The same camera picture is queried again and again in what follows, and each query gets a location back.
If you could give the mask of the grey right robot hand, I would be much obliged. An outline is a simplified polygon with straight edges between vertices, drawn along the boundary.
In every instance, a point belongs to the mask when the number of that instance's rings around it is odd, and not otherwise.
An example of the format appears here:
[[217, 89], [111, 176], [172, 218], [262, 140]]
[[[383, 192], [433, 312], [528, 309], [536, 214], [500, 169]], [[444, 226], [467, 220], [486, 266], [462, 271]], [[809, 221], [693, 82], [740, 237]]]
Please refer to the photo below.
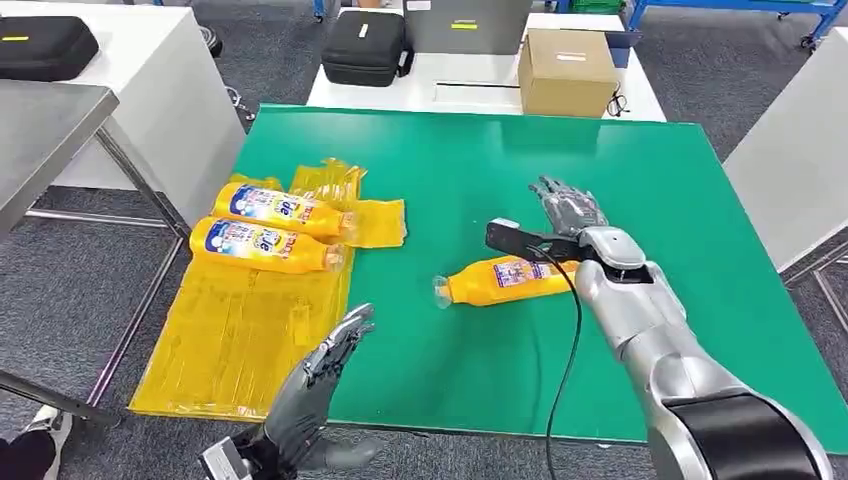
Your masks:
[[529, 189], [539, 198], [555, 234], [577, 239], [589, 227], [608, 226], [608, 220], [594, 196], [562, 181], [540, 176]]

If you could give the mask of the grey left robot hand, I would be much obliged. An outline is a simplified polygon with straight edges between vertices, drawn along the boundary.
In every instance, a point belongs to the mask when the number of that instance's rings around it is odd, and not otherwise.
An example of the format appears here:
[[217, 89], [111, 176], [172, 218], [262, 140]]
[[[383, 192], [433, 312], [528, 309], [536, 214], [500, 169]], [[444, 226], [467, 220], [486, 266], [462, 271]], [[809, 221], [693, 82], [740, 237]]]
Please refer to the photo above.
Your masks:
[[275, 474], [292, 478], [306, 470], [363, 467], [385, 446], [375, 438], [350, 443], [322, 434], [343, 369], [373, 329], [373, 314], [371, 303], [347, 312], [277, 392], [262, 426], [264, 437], [273, 445], [270, 468]]

